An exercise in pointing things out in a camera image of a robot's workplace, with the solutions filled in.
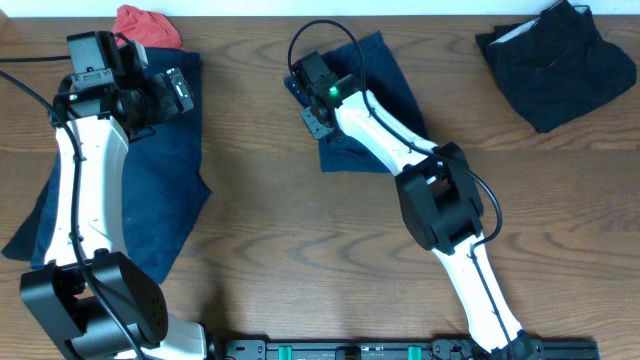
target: folded cloth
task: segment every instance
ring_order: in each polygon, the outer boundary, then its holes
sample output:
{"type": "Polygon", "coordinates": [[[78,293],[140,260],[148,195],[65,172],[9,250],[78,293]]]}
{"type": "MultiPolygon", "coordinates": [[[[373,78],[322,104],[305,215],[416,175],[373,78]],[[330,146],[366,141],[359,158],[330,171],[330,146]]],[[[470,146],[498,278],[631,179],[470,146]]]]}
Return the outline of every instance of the folded cloth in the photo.
{"type": "MultiPolygon", "coordinates": [[[[145,75],[179,67],[196,100],[194,109],[156,125],[155,135],[130,144],[122,171],[122,227],[129,257],[156,283],[161,283],[211,191],[199,174],[200,55],[173,49],[146,49],[146,52],[149,68],[145,75]]],[[[59,186],[60,156],[57,156],[36,208],[2,250],[6,257],[31,260],[34,269],[43,266],[53,237],[59,186]]]]}
{"type": "MultiPolygon", "coordinates": [[[[135,6],[122,5],[118,8],[116,23],[111,31],[135,39],[145,47],[184,50],[178,30],[164,15],[143,11],[135,6]]],[[[118,39],[117,44],[120,46],[124,41],[118,39]]]]}
{"type": "Polygon", "coordinates": [[[566,0],[525,24],[476,35],[511,106],[537,132],[587,114],[636,83],[636,65],[606,42],[588,6],[566,0]]]}
{"type": "MultiPolygon", "coordinates": [[[[385,45],[382,34],[376,32],[358,43],[364,55],[369,90],[391,115],[426,139],[427,130],[418,103],[391,51],[385,45]]],[[[339,78],[349,74],[360,77],[360,61],[353,44],[329,51],[322,57],[339,78]]],[[[298,87],[293,86],[293,78],[285,78],[284,85],[303,107],[309,106],[306,96],[298,91],[298,87]]],[[[318,150],[323,172],[389,172],[367,148],[351,137],[328,135],[318,142],[318,150]]]]}

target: table top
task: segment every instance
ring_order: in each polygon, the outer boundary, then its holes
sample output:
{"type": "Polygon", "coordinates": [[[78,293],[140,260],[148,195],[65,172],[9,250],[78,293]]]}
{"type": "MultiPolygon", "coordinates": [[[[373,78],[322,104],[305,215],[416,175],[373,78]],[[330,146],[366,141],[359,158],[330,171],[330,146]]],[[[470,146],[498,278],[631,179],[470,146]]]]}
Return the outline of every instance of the table top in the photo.
{"type": "MultiPolygon", "coordinates": [[[[530,334],[593,338],[607,359],[640,353],[640,88],[536,134],[497,89],[474,34],[526,17],[338,19],[381,30],[432,140],[455,141],[494,189],[504,229],[488,246],[511,310],[530,334]]],[[[466,334],[464,310],[433,254],[407,232],[393,179],[319,169],[316,141],[282,85],[305,18],[173,18],[202,54],[203,161],[213,191],[162,284],[169,311],[219,336],[432,338],[466,334]]],[[[113,19],[18,19],[1,57],[68,53],[66,36],[113,19]]],[[[640,63],[640,17],[596,17],[640,63]]],[[[301,55],[346,43],[318,26],[301,55]]],[[[51,99],[69,62],[3,64],[51,99]]],[[[0,246],[31,211],[57,145],[45,111],[0,82],[0,246]]],[[[485,227],[493,226],[484,198],[485,227]]],[[[18,293],[24,262],[0,259],[0,357],[58,358],[18,293]]]]}

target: black cloth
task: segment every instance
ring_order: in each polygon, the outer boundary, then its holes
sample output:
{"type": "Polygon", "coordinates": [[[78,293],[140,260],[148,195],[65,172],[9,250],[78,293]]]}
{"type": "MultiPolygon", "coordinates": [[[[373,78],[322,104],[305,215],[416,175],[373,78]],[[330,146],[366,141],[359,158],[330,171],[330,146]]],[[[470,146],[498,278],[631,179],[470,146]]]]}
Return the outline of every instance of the black cloth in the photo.
{"type": "MultiPolygon", "coordinates": [[[[373,33],[359,40],[358,43],[364,55],[369,90],[376,96],[380,105],[398,121],[417,135],[427,139],[427,130],[418,103],[391,51],[385,45],[382,34],[380,32],[373,33]]],[[[349,74],[360,77],[360,59],[357,49],[352,43],[329,51],[322,57],[329,69],[335,72],[339,78],[349,74]]],[[[291,77],[284,79],[284,85],[303,107],[309,106],[309,100],[293,86],[294,80],[291,77]]],[[[318,152],[323,172],[389,172],[367,148],[348,136],[343,136],[340,139],[328,135],[320,139],[318,152]]]]}
{"type": "Polygon", "coordinates": [[[537,132],[587,114],[636,83],[636,65],[602,39],[588,7],[563,0],[526,32],[494,42],[520,25],[496,26],[476,42],[500,90],[537,132]]]}
{"type": "MultiPolygon", "coordinates": [[[[157,125],[154,136],[130,144],[122,171],[122,228],[129,258],[156,283],[161,283],[211,191],[199,173],[202,158],[200,54],[153,48],[146,49],[146,53],[147,76],[179,67],[196,100],[194,109],[157,125]]],[[[34,210],[2,250],[4,256],[31,261],[34,269],[43,266],[55,228],[59,186],[58,155],[34,210]]]]}

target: crumpled red cloth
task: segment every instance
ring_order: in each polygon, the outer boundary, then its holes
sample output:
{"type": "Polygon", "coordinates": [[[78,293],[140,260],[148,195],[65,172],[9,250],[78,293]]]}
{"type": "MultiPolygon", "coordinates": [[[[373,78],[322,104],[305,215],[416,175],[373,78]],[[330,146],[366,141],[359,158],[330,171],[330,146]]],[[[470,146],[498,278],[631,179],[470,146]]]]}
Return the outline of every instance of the crumpled red cloth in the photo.
{"type": "MultiPolygon", "coordinates": [[[[144,47],[184,50],[180,34],[164,15],[143,11],[135,6],[122,5],[118,8],[116,23],[111,31],[122,33],[144,47]]],[[[117,44],[120,46],[124,41],[118,39],[117,44]]]]}

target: wooden surface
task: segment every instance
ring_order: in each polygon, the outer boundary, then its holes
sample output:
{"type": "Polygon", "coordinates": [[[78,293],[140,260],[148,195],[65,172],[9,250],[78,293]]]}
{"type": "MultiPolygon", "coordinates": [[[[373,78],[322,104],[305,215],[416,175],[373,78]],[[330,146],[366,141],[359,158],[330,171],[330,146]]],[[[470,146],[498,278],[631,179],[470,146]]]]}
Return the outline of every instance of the wooden surface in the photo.
{"type": "MultiPolygon", "coordinates": [[[[538,135],[496,88],[473,35],[522,17],[340,19],[382,30],[433,140],[457,142],[505,213],[489,246],[525,329],[587,337],[606,359],[640,354],[640,88],[538,135]]],[[[302,18],[172,19],[202,54],[202,177],[213,190],[162,284],[169,310],[218,334],[430,338],[467,333],[435,256],[406,231],[389,175],[323,174],[282,86],[302,18]]],[[[12,20],[0,56],[66,54],[65,37],[113,19],[12,20]]],[[[640,63],[640,18],[600,17],[640,63]]],[[[295,53],[345,43],[317,27],[295,53]]],[[[3,65],[51,99],[69,62],[3,65]]],[[[56,152],[43,109],[0,82],[0,245],[30,212],[56,152]]],[[[490,205],[484,219],[493,226],[490,205]]],[[[23,262],[0,260],[0,357],[57,358],[18,294],[23,262]]]]}

